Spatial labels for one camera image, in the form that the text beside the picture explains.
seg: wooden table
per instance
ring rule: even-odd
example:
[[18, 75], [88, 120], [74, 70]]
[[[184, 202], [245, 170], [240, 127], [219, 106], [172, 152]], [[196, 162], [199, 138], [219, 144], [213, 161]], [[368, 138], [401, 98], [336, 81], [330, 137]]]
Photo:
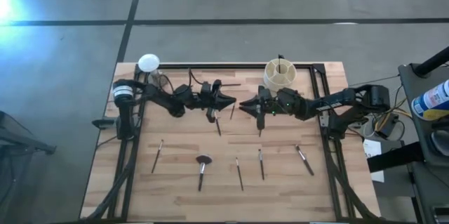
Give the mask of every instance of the wooden table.
[[[325, 62], [330, 92], [347, 87], [341, 62]], [[133, 78], [134, 63], [117, 65], [114, 80]], [[187, 83], [187, 70], [164, 70], [173, 85]], [[222, 92], [237, 102], [252, 98], [263, 84], [262, 70], [193, 70], [199, 81], [241, 86], [224, 86]], [[297, 70], [293, 85], [306, 98], [313, 98], [310, 73]], [[255, 119], [232, 107], [221, 111], [219, 137], [215, 124], [208, 123], [206, 111], [186, 110], [182, 118], [171, 117], [158, 105], [148, 102], [140, 136], [128, 221], [332, 221], [328, 174], [317, 118], [299, 121], [287, 115], [266, 116], [266, 129], [258, 137]], [[106, 115], [118, 116], [114, 103]], [[99, 143], [115, 135], [115, 129], [100, 134]], [[152, 164], [161, 139], [164, 146], [156, 170]], [[306, 154], [315, 176], [307, 172], [294, 144]], [[119, 141], [101, 146], [95, 153], [81, 216], [87, 216], [112, 186], [119, 153]], [[380, 215], [361, 139], [348, 135], [342, 141], [349, 182], [363, 203]], [[258, 149], [264, 153], [265, 180], [262, 180]], [[198, 154], [209, 154], [203, 190], [198, 192]], [[239, 158], [245, 190], [236, 170]], [[342, 191], [340, 202], [345, 211]]]

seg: gray floor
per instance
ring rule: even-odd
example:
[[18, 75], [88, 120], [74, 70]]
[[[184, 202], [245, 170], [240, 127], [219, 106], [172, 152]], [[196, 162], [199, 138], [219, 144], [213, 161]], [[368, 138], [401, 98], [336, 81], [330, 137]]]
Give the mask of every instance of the gray floor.
[[[2, 20], [126, 20], [132, 0], [0, 0]], [[140, 0], [135, 18], [448, 18], [448, 0]], [[0, 110], [42, 141], [1, 223], [50, 223], [79, 215], [125, 29], [0, 26]], [[125, 62], [343, 61], [350, 84], [397, 74], [448, 45], [448, 24], [134, 26]], [[382, 82], [390, 89], [398, 79]], [[409, 121], [404, 140], [416, 140]], [[413, 219], [409, 199], [379, 198], [382, 215]]]

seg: white paper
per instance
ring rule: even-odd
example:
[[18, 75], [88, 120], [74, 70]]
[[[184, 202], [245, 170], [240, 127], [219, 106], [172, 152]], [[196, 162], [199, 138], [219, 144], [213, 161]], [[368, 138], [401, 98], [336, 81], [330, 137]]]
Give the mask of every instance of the white paper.
[[[380, 145], [380, 142], [374, 141], [374, 140], [368, 140], [365, 139], [363, 141], [363, 149], [365, 150], [365, 156], [366, 158], [374, 157], [378, 154], [382, 154], [382, 146]], [[385, 182], [384, 181], [384, 171], [377, 171], [371, 173], [371, 179], [373, 181], [377, 182]]]

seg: white ball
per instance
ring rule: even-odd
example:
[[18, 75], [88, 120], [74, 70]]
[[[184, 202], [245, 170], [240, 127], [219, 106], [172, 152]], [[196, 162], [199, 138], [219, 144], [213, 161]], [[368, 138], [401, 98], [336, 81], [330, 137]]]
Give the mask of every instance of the white ball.
[[157, 55], [146, 54], [139, 59], [139, 68], [143, 72], [152, 72], [159, 67], [159, 58]]

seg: blue and white can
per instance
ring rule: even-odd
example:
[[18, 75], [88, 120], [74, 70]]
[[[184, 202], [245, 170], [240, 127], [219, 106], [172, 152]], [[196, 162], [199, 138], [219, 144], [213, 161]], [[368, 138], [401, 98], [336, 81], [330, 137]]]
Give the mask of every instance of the blue and white can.
[[412, 111], [421, 119], [433, 121], [449, 114], [449, 80], [412, 101]]

